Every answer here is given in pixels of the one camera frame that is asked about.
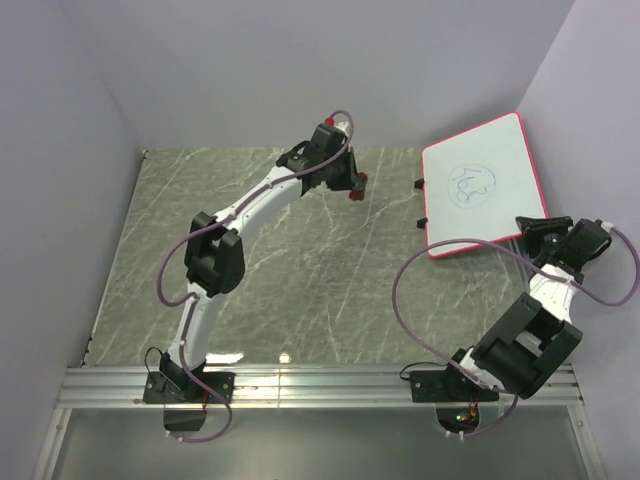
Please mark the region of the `red whiteboard eraser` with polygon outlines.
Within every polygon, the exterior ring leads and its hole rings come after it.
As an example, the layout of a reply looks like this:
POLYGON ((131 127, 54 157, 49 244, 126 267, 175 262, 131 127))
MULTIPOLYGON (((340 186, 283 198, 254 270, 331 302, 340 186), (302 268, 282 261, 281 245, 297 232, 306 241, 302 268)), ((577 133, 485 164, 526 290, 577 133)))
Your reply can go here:
POLYGON ((349 199, 352 201, 363 201, 365 198, 367 182, 368 176, 364 172, 358 172, 353 188, 349 192, 349 199))

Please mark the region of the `pink framed whiteboard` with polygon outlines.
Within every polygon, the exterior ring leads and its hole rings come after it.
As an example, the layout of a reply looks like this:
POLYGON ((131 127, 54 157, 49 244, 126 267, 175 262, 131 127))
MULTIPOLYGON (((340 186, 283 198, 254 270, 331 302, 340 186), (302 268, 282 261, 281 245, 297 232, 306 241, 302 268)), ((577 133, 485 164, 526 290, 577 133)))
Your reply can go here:
POLYGON ((521 236, 518 216, 549 216, 521 115, 509 112, 423 149, 427 255, 477 249, 465 238, 521 236))

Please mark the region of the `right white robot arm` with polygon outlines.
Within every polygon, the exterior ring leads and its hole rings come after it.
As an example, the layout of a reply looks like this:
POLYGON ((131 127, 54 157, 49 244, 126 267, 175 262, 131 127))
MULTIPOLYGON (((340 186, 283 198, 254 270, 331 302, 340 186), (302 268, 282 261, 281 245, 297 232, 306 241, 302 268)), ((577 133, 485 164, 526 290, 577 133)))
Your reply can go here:
POLYGON ((455 400, 489 390, 533 396, 581 342, 570 307, 582 285, 583 267, 612 243, 600 220, 569 217, 515 218, 526 254, 540 271, 477 345, 460 354, 460 365, 441 376, 455 400))

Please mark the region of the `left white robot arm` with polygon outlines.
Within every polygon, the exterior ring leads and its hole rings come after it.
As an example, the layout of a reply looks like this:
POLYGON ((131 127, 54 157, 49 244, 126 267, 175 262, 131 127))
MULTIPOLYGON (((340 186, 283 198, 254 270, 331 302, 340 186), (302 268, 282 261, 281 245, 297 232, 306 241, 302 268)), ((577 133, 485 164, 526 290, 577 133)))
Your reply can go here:
POLYGON ((213 215, 201 212, 193 218, 180 242, 186 248, 187 292, 176 301, 159 297, 166 306, 184 308, 176 337, 159 364, 161 379, 178 401, 195 401, 207 389, 208 338, 221 302, 245 275, 245 242, 284 207, 320 185, 346 192, 353 201, 364 199, 367 176, 357 169, 348 128, 348 122, 326 118, 310 139, 281 154, 243 197, 213 215))

